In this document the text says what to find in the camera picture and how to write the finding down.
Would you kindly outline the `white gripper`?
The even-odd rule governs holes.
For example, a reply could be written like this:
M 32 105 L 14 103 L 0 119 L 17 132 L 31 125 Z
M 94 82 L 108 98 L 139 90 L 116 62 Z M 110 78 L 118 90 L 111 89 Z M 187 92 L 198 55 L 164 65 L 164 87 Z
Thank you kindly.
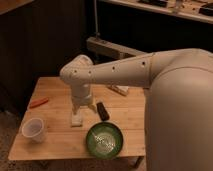
M 97 113 L 95 104 L 91 104 L 93 101 L 93 95 L 91 92 L 91 86 L 89 84 L 74 85 L 71 87 L 71 99 L 74 103 L 72 106 L 72 113 L 77 114 L 80 106 L 88 105 L 94 113 Z

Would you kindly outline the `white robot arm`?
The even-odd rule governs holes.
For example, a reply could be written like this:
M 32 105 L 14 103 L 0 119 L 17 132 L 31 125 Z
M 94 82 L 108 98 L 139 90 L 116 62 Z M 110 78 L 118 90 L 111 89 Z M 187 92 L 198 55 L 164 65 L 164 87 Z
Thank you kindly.
M 145 53 L 95 65 L 79 55 L 60 70 L 75 108 L 92 84 L 147 90 L 147 171 L 213 171 L 213 53 L 197 48 Z

